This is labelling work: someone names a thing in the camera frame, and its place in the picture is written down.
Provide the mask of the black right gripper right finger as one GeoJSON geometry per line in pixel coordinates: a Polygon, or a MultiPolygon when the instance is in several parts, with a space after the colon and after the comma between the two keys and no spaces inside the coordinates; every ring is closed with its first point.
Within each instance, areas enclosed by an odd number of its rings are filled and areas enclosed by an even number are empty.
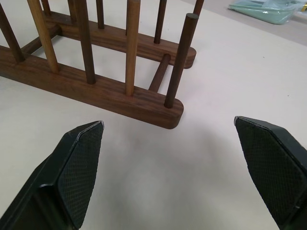
{"type": "Polygon", "coordinates": [[[249,175],[281,230],[307,228],[307,150],[283,127],[234,119],[249,175]]]}

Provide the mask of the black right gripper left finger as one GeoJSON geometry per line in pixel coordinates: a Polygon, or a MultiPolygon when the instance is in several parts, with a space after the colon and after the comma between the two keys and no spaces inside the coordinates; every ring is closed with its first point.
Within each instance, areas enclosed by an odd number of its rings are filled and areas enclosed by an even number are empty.
{"type": "Polygon", "coordinates": [[[0,218],[2,230],[78,230],[93,193],[103,121],[65,133],[0,218]]]}

